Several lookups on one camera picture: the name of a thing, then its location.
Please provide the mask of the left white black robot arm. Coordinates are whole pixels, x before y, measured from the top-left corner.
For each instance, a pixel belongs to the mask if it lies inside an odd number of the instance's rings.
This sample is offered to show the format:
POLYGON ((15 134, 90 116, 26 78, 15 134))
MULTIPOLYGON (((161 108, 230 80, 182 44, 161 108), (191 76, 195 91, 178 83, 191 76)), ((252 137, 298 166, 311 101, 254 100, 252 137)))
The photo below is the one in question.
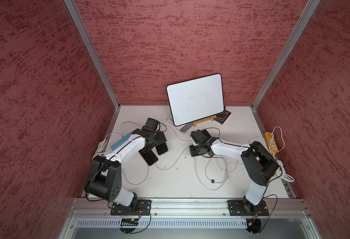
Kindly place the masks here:
POLYGON ((123 167, 136 154, 140 154, 147 166, 152 166, 158 161, 158 155, 168 152, 166 142, 162 131, 136 129, 112 145, 109 151, 98 152, 90 164, 85 193, 134 209, 137 195, 122 187, 123 167))

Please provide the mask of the light case phone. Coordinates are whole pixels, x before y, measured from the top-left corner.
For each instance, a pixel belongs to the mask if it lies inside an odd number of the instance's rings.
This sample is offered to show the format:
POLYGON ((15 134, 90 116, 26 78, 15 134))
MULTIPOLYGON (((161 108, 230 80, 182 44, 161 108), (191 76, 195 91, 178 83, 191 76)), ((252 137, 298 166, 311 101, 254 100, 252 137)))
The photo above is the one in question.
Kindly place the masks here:
POLYGON ((156 145, 155 148, 156 148, 158 155, 163 155, 164 153, 168 152, 168 150, 169 150, 168 146, 165 142, 161 143, 159 145, 156 145))

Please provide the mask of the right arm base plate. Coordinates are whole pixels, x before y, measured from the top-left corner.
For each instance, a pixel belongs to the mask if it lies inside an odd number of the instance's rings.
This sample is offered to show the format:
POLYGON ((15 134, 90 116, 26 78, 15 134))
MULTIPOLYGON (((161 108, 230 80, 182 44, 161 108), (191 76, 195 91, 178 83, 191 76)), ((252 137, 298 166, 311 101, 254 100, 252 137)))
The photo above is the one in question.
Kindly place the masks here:
POLYGON ((228 200, 228 210, 230 216, 269 216, 268 207, 264 200, 256 206, 247 200, 228 200))

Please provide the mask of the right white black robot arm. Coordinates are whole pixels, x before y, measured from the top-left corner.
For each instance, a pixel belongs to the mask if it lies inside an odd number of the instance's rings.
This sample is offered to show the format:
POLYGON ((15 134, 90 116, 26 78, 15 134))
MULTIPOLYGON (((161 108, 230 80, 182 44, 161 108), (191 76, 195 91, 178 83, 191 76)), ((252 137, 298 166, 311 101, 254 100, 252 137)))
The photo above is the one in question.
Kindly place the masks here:
POLYGON ((221 155, 241 161, 251 183, 244 198, 246 210, 253 211, 263 200, 271 178, 279 169, 279 164, 265 147, 257 141, 251 144, 234 144, 212 137, 205 143, 195 143, 189 147, 192 157, 221 155))

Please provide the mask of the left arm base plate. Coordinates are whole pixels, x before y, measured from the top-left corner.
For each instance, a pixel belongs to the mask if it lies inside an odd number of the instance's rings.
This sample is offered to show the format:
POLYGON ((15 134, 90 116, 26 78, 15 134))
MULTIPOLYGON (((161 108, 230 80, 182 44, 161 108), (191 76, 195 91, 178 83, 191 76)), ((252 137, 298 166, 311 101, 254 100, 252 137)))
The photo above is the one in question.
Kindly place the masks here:
POLYGON ((151 213, 152 200, 138 199, 136 205, 123 206, 113 203, 110 208, 111 216, 149 216, 151 213))

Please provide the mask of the pink case phone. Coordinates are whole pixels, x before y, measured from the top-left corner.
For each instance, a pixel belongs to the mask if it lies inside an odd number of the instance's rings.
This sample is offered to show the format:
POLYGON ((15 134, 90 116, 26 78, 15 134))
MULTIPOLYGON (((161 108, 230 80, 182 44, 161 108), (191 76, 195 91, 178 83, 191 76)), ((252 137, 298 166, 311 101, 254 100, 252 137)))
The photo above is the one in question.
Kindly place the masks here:
POLYGON ((149 150, 149 151, 140 150, 139 154, 142 156, 142 158, 145 160, 148 166, 152 166, 159 160, 152 150, 149 150))

